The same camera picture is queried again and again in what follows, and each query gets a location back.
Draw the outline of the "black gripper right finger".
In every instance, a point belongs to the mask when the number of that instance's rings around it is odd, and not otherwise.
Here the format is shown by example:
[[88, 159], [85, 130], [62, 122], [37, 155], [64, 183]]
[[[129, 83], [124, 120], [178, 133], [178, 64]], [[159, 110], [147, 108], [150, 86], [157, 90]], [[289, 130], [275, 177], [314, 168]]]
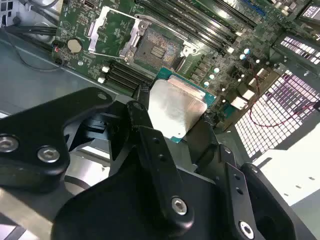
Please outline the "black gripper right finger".
[[197, 172], [217, 187], [219, 239], [315, 239], [261, 170], [251, 163], [237, 166], [232, 150], [218, 142], [208, 114], [200, 117], [199, 124], [206, 149]]

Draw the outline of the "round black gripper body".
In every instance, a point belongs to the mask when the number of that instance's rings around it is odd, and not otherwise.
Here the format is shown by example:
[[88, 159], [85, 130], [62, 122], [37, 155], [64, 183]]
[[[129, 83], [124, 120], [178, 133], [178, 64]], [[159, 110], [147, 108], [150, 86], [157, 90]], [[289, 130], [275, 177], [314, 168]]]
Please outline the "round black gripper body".
[[120, 170], [70, 199], [52, 227], [54, 240], [232, 240], [234, 220], [219, 187], [184, 170], [177, 171], [190, 223], [158, 196], [151, 176], [134, 150]]

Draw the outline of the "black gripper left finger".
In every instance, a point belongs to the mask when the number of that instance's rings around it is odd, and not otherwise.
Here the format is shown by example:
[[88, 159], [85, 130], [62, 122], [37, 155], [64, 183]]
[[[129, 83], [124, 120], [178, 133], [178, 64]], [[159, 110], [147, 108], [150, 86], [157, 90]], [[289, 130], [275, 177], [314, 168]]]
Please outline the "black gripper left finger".
[[[32, 192], [57, 188], [70, 164], [67, 141], [75, 138], [83, 121], [98, 113], [109, 113], [113, 105], [108, 94], [89, 87], [2, 119], [0, 184]], [[175, 195], [172, 207], [182, 216], [178, 225], [190, 223], [178, 170], [163, 134], [153, 128], [147, 109], [131, 100], [111, 123], [116, 126], [111, 151], [120, 163], [118, 171], [136, 151], [157, 195]]]

